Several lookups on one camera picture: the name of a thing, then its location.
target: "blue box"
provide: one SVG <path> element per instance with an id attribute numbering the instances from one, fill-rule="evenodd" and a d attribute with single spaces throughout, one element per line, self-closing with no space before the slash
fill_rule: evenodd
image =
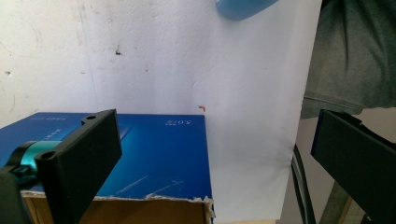
<path id="1" fill-rule="evenodd" d="M 37 113 L 0 129 L 0 166 L 27 141 L 62 141 L 88 115 Z M 81 223 L 210 223 L 205 117 L 118 114 L 118 122 L 122 157 Z M 42 191 L 23 196 L 33 219 L 47 223 Z"/>

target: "gray fabric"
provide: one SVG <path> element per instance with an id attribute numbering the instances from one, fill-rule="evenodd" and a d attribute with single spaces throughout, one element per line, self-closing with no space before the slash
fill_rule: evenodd
<path id="1" fill-rule="evenodd" d="M 301 118 L 396 106 L 396 1 L 323 4 Z"/>

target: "black plastic bracket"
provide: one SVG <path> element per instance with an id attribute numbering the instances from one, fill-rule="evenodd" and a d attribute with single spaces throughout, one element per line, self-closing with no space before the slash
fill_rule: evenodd
<path id="1" fill-rule="evenodd" d="M 35 156 L 55 223 L 78 223 L 122 152 L 116 110 L 90 115 L 53 150 Z"/>
<path id="2" fill-rule="evenodd" d="M 78 223 L 121 157 L 116 110 L 83 119 L 59 145 L 35 156 L 38 174 L 21 165 L 27 142 L 0 169 L 0 224 L 32 223 L 21 189 L 43 185 L 54 223 Z"/>

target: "white backdrop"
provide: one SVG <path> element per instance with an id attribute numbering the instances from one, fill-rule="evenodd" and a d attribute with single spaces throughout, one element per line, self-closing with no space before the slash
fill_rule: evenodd
<path id="1" fill-rule="evenodd" d="M 204 114 L 216 222 L 279 218 L 319 8 L 229 21 L 213 0 L 2 2 L 0 127 L 38 111 Z"/>

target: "black cable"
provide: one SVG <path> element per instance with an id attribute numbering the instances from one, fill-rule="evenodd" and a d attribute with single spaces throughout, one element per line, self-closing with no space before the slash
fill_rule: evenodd
<path id="1" fill-rule="evenodd" d="M 309 190 L 308 190 L 308 185 L 306 184 L 306 176 L 305 176 L 305 170 L 304 170 L 304 165 L 303 165 L 303 160 L 301 159 L 300 151 L 297 148 L 297 145 L 294 145 L 294 155 L 297 160 L 297 164 L 300 170 L 300 175 L 303 180 L 303 191 L 304 191 L 304 196 L 305 196 L 305 211 L 308 214 L 308 224 L 315 224 L 315 214 L 314 214 L 314 208 L 312 207 L 312 202 L 311 202 L 311 197 L 309 195 Z"/>
<path id="2" fill-rule="evenodd" d="M 297 203 L 298 203 L 298 207 L 300 209 L 300 214 L 301 214 L 301 219 L 303 220 L 303 223 L 305 224 L 306 223 L 305 222 L 305 207 L 304 207 L 304 204 L 303 204 L 303 199 L 301 197 L 300 188 L 299 188 L 298 183 L 297 183 L 296 171 L 295 171 L 293 165 L 291 166 L 291 173 L 293 174 L 294 191 L 296 193 Z"/>

